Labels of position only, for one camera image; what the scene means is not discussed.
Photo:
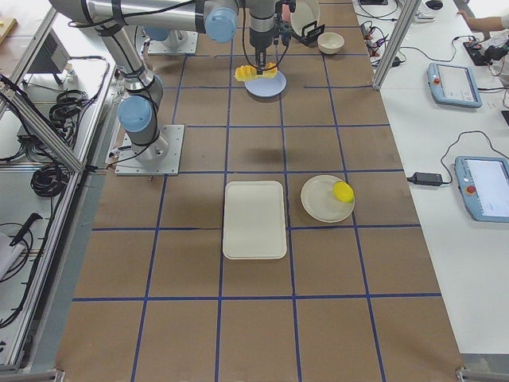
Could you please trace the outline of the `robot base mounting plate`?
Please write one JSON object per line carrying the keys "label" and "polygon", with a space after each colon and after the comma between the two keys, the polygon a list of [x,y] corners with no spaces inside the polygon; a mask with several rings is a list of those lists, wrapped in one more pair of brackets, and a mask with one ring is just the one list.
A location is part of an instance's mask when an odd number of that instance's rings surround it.
{"label": "robot base mounting plate", "polygon": [[181,152],[185,126],[164,125],[159,127],[159,137],[151,146],[140,147],[131,143],[127,133],[122,150],[115,165],[118,176],[177,176],[180,170]]}

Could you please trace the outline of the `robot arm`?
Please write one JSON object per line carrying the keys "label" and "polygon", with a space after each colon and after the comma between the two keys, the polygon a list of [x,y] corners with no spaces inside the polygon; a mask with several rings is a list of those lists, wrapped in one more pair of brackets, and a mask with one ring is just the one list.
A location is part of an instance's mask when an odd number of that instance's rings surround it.
{"label": "robot arm", "polygon": [[169,144],[162,137],[157,115],[163,85],[140,57],[125,26],[196,32],[217,43],[231,41],[238,18],[250,22],[248,41],[254,59],[238,68],[235,78],[247,82],[271,78],[278,63],[266,60],[266,51],[278,42],[289,45],[291,28],[282,20],[280,1],[53,1],[52,7],[69,18],[71,27],[93,28],[122,74],[127,98],[118,118],[127,133],[132,158],[148,162],[163,158]]}

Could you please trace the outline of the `person hand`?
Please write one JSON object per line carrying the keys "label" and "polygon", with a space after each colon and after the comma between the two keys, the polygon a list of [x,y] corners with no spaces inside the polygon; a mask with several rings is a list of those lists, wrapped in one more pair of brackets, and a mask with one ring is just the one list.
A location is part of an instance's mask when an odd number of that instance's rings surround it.
{"label": "person hand", "polygon": [[466,10],[458,10],[457,14],[459,14],[463,19],[470,18],[470,15]]}

